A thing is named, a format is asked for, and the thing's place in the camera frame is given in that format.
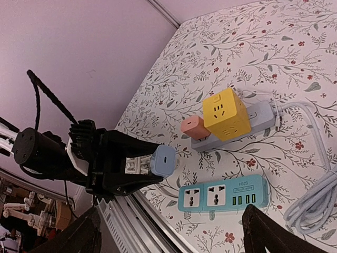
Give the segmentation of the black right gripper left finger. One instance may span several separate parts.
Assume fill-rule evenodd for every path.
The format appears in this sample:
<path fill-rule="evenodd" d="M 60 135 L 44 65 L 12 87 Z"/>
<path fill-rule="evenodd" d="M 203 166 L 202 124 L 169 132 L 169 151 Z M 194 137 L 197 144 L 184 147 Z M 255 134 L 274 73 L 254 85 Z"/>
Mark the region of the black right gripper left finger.
<path fill-rule="evenodd" d="M 31 252 L 77 253 L 100 252 L 102 246 L 101 219 L 96 207 L 89 208 L 55 238 Z"/>

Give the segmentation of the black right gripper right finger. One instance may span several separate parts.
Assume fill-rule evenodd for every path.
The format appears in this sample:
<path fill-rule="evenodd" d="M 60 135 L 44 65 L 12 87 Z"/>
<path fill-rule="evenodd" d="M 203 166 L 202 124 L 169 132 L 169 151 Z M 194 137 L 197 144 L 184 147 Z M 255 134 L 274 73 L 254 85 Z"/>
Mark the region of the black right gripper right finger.
<path fill-rule="evenodd" d="M 249 204 L 242 216 L 245 252 L 324 252 L 324 250 L 288 232 Z"/>

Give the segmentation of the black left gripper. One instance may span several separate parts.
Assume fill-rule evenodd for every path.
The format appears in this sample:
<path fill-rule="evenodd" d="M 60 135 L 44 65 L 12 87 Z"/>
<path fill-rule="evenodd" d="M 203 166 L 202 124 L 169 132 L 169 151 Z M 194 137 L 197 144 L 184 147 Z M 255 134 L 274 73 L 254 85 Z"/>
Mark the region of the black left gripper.
<path fill-rule="evenodd" d="M 39 180 L 59 180 L 83 186 L 100 198 L 128 196 L 163 181 L 154 174 L 125 173 L 126 157 L 152 155 L 158 143 L 142 141 L 117 130 L 106 131 L 88 176 L 79 173 L 66 153 L 66 144 L 50 132 L 27 128 L 18 133 L 12 147 L 15 162 L 25 174 Z"/>

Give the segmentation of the blue cube plug adapter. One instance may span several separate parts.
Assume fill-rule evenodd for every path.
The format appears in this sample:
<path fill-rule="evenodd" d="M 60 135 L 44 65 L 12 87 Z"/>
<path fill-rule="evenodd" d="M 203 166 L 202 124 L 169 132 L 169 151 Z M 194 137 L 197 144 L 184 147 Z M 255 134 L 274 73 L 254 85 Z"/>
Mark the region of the blue cube plug adapter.
<path fill-rule="evenodd" d="M 167 178 L 177 167 L 176 150 L 167 145 L 159 145 L 150 158 L 151 173 Z"/>

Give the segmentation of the teal white power strip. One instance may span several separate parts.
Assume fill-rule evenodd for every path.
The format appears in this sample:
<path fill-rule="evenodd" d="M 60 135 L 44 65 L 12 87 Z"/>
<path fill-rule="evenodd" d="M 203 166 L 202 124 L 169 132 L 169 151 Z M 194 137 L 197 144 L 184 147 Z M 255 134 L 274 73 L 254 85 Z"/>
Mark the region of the teal white power strip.
<path fill-rule="evenodd" d="M 241 211 L 253 204 L 269 204 L 267 181 L 259 174 L 217 182 L 183 186 L 179 190 L 178 210 L 182 212 Z"/>

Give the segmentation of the pink cube plug adapter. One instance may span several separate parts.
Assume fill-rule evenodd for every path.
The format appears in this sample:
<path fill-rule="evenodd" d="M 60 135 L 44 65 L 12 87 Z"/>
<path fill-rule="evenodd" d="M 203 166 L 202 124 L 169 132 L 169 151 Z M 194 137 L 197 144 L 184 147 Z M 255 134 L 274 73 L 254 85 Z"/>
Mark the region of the pink cube plug adapter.
<path fill-rule="evenodd" d="M 181 131 L 194 140 L 207 138 L 211 134 L 204 126 L 204 120 L 198 115 L 184 119 L 181 123 Z"/>

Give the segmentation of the yellow cube plug adapter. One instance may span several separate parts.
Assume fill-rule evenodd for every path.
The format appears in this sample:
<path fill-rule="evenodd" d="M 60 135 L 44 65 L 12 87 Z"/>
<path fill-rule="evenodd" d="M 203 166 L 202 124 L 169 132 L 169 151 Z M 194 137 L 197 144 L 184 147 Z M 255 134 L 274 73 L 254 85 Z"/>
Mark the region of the yellow cube plug adapter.
<path fill-rule="evenodd" d="M 203 101 L 204 126 L 222 141 L 228 126 L 238 124 L 238 132 L 251 131 L 247 108 L 232 88 L 227 88 Z"/>

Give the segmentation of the light blue power strip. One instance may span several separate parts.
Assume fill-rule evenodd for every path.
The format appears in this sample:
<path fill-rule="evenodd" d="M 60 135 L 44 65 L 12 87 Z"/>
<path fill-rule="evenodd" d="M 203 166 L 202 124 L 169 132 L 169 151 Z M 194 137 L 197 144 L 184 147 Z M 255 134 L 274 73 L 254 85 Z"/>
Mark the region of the light blue power strip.
<path fill-rule="evenodd" d="M 222 148 L 225 145 L 240 140 L 249 135 L 257 134 L 275 125 L 275 114 L 268 101 L 262 101 L 247 108 L 248 119 L 251 131 L 248 133 L 238 132 L 238 124 L 227 126 L 223 133 L 227 137 L 226 141 L 220 140 L 213 133 L 200 140 L 191 139 L 191 148 L 197 152 L 209 151 L 211 149 Z"/>

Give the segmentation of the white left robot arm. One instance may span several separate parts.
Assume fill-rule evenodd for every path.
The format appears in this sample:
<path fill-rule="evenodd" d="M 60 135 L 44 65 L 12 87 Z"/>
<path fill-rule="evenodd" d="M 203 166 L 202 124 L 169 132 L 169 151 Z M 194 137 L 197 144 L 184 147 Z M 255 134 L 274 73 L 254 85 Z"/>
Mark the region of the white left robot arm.
<path fill-rule="evenodd" d="M 69 136 L 63 143 L 50 132 L 20 131 L 1 120 L 1 153 L 35 179 L 69 181 L 107 199 L 157 184 L 175 169 L 173 148 L 98 129 L 91 120 L 72 124 Z"/>

